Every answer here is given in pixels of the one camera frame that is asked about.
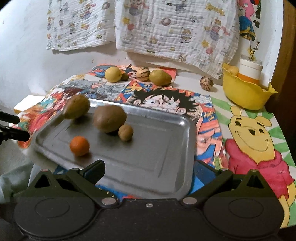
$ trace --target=small orange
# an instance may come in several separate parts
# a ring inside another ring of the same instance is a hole
[[[70,142],[70,149],[76,156],[83,156],[89,152],[89,142],[82,136],[76,136]]]

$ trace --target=hanging towel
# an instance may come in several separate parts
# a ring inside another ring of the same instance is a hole
[[[118,0],[116,48],[192,64],[219,79],[239,41],[237,0]]]
[[[115,41],[114,0],[49,0],[47,39],[59,51]]]

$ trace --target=yellow plastic bowl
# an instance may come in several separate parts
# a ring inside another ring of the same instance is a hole
[[[269,83],[268,90],[260,86],[243,81],[228,72],[230,65],[223,64],[223,90],[227,98],[235,104],[248,109],[260,110],[272,94],[278,93]]]

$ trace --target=silver tray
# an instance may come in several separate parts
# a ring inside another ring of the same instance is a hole
[[[98,182],[113,190],[142,198],[181,199],[190,189],[196,131],[184,116],[122,103],[93,100],[86,116],[66,120],[60,112],[37,133],[34,149],[66,169],[84,168],[98,159],[106,165]],[[100,132],[92,124],[95,107],[121,106],[134,129],[130,142]],[[90,153],[75,157],[69,148],[74,136],[84,136]]]

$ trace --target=white container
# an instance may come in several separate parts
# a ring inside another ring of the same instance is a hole
[[[242,55],[239,60],[238,77],[244,81],[259,84],[262,69],[262,61],[251,61],[248,56]]]

